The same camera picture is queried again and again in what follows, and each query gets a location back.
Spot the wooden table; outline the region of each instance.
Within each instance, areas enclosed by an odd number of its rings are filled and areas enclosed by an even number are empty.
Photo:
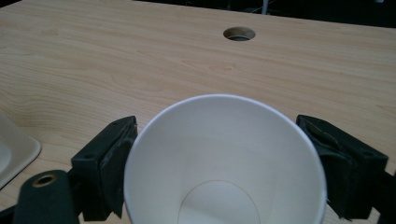
[[[226,39],[235,26],[256,36]],[[145,2],[23,0],[0,9],[0,113],[42,152],[0,191],[0,210],[32,175],[69,170],[112,120],[136,115],[141,131],[169,105],[206,93],[253,98],[292,120],[326,119],[396,169],[394,29]],[[124,213],[107,223],[129,220]],[[328,209],[324,223],[347,221]]]

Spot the black bracket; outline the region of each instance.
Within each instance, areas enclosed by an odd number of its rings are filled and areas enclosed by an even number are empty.
[[[297,117],[323,165],[328,205],[346,219],[380,214],[378,223],[396,223],[396,177],[385,172],[388,157],[329,122]]]
[[[135,117],[107,125],[72,159],[72,169],[35,175],[21,187],[18,203],[0,213],[5,224],[75,224],[119,217],[126,159],[137,137]]]

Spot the white paper cup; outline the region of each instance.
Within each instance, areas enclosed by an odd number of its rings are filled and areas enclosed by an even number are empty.
[[[125,167],[134,224],[319,224],[326,204],[310,140],[268,105],[204,95],[138,135]]]

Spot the wood grain surface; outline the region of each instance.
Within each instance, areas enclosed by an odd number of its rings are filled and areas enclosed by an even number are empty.
[[[236,26],[256,36],[226,39]],[[133,1],[24,0],[0,8],[0,113],[42,152],[0,191],[0,210],[32,175],[69,170],[109,122],[135,115],[140,132],[169,105],[208,93],[246,96],[291,120],[326,119],[387,154],[395,172],[395,29]],[[130,222],[124,213],[106,223]],[[348,221],[328,209],[323,223]]]

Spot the white tray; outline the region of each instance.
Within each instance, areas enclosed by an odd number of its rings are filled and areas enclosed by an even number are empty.
[[[0,114],[0,189],[32,162],[40,143]]]

